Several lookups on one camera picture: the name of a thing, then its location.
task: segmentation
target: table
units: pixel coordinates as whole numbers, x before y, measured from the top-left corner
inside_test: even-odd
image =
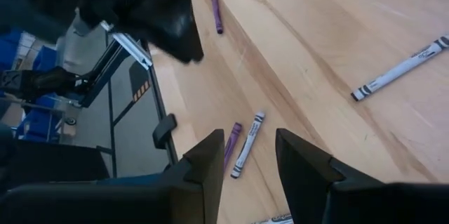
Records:
[[[356,103],[350,93],[449,30],[449,0],[192,0],[205,58],[153,56],[178,157],[213,129],[246,135],[266,114],[243,169],[228,166],[218,223],[288,212],[274,135],[287,128],[384,182],[449,182],[449,55]],[[234,163],[245,136],[236,146]]]

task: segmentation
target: white crayon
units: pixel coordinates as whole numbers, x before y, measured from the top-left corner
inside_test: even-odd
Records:
[[[232,169],[231,177],[238,178],[240,176],[240,172],[243,169],[243,165],[245,164],[246,158],[250,154],[251,146],[254,143],[257,132],[259,131],[260,125],[262,121],[264,121],[265,114],[263,112],[258,112],[253,121],[253,125],[251,126],[250,131],[248,132],[248,136],[246,137],[245,144],[241,149],[239,158],[237,158],[236,165]]]
[[[287,213],[282,216],[277,216],[269,220],[259,221],[253,224],[293,224],[292,216]]]
[[[370,94],[374,93],[383,86],[386,86],[387,84],[397,79],[401,75],[405,74],[406,72],[410,71],[414,67],[417,67],[426,60],[433,58],[435,55],[440,53],[443,49],[447,48],[448,46],[449,46],[449,35],[442,36],[440,39],[437,39],[432,44],[423,48],[420,52],[410,56],[407,60],[401,62],[393,69],[389,70],[387,73],[372,80],[369,84],[366,84],[356,89],[353,93],[351,93],[352,98],[355,101],[363,100]]]

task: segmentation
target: gray floor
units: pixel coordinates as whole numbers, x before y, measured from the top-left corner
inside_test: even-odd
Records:
[[[64,49],[64,68],[77,74],[88,72],[105,51],[105,31],[101,28],[81,38],[68,32]],[[134,62],[129,57],[111,79],[114,118],[132,100],[129,67]],[[89,108],[77,113],[76,136],[72,144],[87,147],[111,147],[109,127],[109,101],[107,86]],[[153,146],[152,131],[159,120],[151,91],[147,91],[114,129],[118,177],[156,173],[168,164],[166,151]],[[104,155],[112,174],[112,160]]]

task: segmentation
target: purple crayon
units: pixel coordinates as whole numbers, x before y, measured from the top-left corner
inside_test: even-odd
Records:
[[[218,0],[212,0],[213,15],[215,17],[215,27],[217,28],[217,33],[223,33],[222,19],[220,18],[220,8],[218,7]]]
[[[236,122],[234,126],[232,127],[231,135],[229,136],[229,139],[227,140],[226,147],[224,147],[224,168],[223,171],[226,171],[227,163],[229,162],[229,159],[231,158],[232,151],[234,150],[234,147],[237,143],[237,140],[239,139],[239,135],[241,132],[241,124]]]

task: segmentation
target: black clamp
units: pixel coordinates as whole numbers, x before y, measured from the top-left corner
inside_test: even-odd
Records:
[[[153,131],[153,141],[156,149],[164,150],[166,143],[170,138],[170,133],[177,126],[176,118],[174,114],[165,116]]]

